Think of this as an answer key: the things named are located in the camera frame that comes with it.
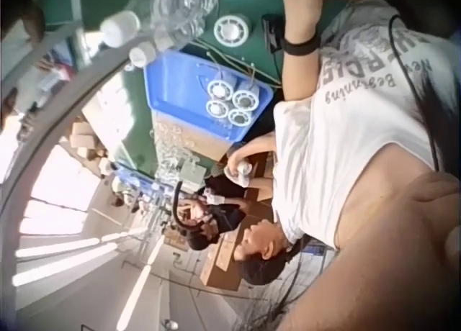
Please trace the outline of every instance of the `watch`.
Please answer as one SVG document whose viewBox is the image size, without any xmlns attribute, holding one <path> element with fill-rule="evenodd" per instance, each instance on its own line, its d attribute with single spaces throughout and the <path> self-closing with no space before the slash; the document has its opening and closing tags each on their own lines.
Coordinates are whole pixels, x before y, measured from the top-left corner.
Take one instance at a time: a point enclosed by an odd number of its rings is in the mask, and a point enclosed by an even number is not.
<svg viewBox="0 0 461 331">
<path fill-rule="evenodd" d="M 293 44 L 288 42 L 285 38 L 282 38 L 280 41 L 282 49 L 287 54 L 293 56 L 306 56 L 314 52 L 320 47 L 320 36 L 315 31 L 314 36 L 307 42 Z"/>
</svg>

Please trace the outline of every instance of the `window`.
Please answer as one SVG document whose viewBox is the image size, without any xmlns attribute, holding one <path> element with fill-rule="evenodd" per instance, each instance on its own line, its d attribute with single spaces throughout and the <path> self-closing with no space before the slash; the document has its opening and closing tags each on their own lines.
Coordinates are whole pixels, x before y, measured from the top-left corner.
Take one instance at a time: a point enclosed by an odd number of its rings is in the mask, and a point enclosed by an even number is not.
<svg viewBox="0 0 461 331">
<path fill-rule="evenodd" d="M 56 145 L 35 182 L 19 231 L 25 235 L 79 234 L 99 181 Z"/>
</svg>

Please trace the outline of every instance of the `blue plastic bin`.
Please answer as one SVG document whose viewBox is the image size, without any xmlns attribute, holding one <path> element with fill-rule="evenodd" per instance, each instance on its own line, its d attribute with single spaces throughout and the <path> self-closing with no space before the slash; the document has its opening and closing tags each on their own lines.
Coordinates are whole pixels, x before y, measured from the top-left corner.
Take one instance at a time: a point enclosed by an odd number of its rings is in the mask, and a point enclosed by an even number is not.
<svg viewBox="0 0 461 331">
<path fill-rule="evenodd" d="M 238 84 L 250 81 L 248 76 L 230 68 L 220 69 L 236 76 Z M 259 87 L 259 106 L 253 112 L 252 122 L 246 127 L 232 126 L 230 123 L 224 125 L 222 120 L 211 117 L 205 108 L 210 100 L 207 85 L 220 69 L 213 62 L 193 55 L 174 51 L 163 54 L 144 70 L 149 107 L 220 139 L 229 142 L 242 141 L 270 103 L 274 93 L 265 83 L 255 81 Z"/>
</svg>

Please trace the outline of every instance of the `green mat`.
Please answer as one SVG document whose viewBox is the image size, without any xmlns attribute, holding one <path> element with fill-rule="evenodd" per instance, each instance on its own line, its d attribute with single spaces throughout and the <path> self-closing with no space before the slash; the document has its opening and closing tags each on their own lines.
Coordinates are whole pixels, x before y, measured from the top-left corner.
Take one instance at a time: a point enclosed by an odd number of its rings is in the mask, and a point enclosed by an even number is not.
<svg viewBox="0 0 461 331">
<path fill-rule="evenodd" d="M 99 29 L 99 25 L 111 14 L 121 10 L 129 0 L 81 0 L 84 26 L 87 31 Z M 344 8 L 346 1 L 326 0 L 319 29 L 324 30 L 331 20 Z M 248 41 L 237 48 L 223 47 L 216 42 L 212 27 L 215 20 L 225 14 L 242 14 L 251 21 L 251 35 Z M 277 70 L 273 57 L 264 47 L 264 36 L 261 27 L 263 14 L 283 14 L 282 0 L 220 0 L 219 6 L 207 18 L 207 28 L 201 38 L 219 48 L 223 53 L 235 58 L 243 58 L 254 63 L 256 68 L 276 77 Z M 203 55 L 197 48 L 188 48 L 188 53 Z M 282 67 L 282 54 L 277 54 L 278 66 Z M 153 141 L 149 136 L 152 129 L 151 111 L 147 105 L 144 78 L 141 71 L 122 72 L 125 88 L 132 105 L 135 124 L 124 140 L 124 145 L 138 170 L 152 174 L 156 166 L 156 154 Z M 210 166 L 210 160 L 203 159 L 202 164 Z"/>
</svg>

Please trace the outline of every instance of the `white t-shirt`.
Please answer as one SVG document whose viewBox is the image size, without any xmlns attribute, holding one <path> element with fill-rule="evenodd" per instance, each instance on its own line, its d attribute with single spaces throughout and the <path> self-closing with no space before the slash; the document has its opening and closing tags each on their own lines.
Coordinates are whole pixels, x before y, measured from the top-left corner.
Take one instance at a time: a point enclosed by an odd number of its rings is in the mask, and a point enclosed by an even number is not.
<svg viewBox="0 0 461 331">
<path fill-rule="evenodd" d="M 308 234 L 334 247 L 346 198 L 383 146 L 397 143 L 434 165 L 419 110 L 389 44 L 388 18 L 394 11 L 386 10 L 386 20 L 380 13 L 374 24 L 348 22 L 347 31 L 323 46 L 318 90 L 310 99 L 275 107 L 273 207 L 291 243 Z M 372 21 L 370 15 L 361 17 Z M 447 53 L 455 54 L 456 47 L 407 30 L 399 21 L 394 27 L 395 44 L 416 87 L 425 69 L 439 90 L 454 92 L 453 69 L 459 64 L 451 65 Z M 447 102 L 455 99 L 445 96 Z"/>
</svg>

